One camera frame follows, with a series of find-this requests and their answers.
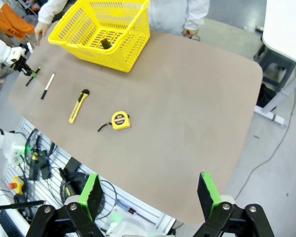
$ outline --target glove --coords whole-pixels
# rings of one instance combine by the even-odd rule
[[[37,45],[39,46],[39,42],[40,42],[40,39],[44,36],[46,36],[46,32],[49,28],[49,24],[45,24],[45,23],[42,23],[42,22],[38,22],[38,24],[36,25],[35,27],[35,36],[36,36],[36,41],[37,41]]]
[[[188,29],[183,29],[183,35],[188,37],[189,39],[192,38],[192,36],[196,35],[198,33],[198,30],[188,30]]]

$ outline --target yellow basket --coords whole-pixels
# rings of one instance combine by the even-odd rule
[[[150,37],[149,0],[78,0],[48,41],[76,57],[129,72]],[[101,40],[112,47],[103,49]]]

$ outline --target tape measure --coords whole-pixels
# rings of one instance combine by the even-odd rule
[[[124,112],[124,111],[118,111],[113,114],[111,122],[108,122],[104,125],[102,125],[99,129],[98,132],[106,125],[112,125],[113,129],[115,130],[121,130],[130,127],[130,119],[129,115]]]

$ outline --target table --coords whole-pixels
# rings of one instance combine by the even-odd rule
[[[210,172],[223,193],[257,100],[262,70],[256,62],[152,32],[129,73],[82,61],[46,38],[28,64],[41,70],[28,87],[29,78],[18,77],[9,96],[18,112],[131,195],[187,224],[204,220],[196,194],[199,173]],[[70,124],[84,89],[90,95]],[[97,132],[120,110],[130,115],[131,128]]]
[[[267,0],[263,42],[271,50],[296,62],[296,0]],[[256,112],[286,125],[285,120],[270,112],[296,88],[296,76],[263,108]]]

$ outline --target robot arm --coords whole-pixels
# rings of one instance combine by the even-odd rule
[[[27,76],[31,75],[33,71],[26,64],[25,52],[25,48],[9,47],[0,40],[0,66],[3,63]]]
[[[22,134],[0,129],[0,150],[13,166],[17,166],[20,155],[24,155],[26,139]]]

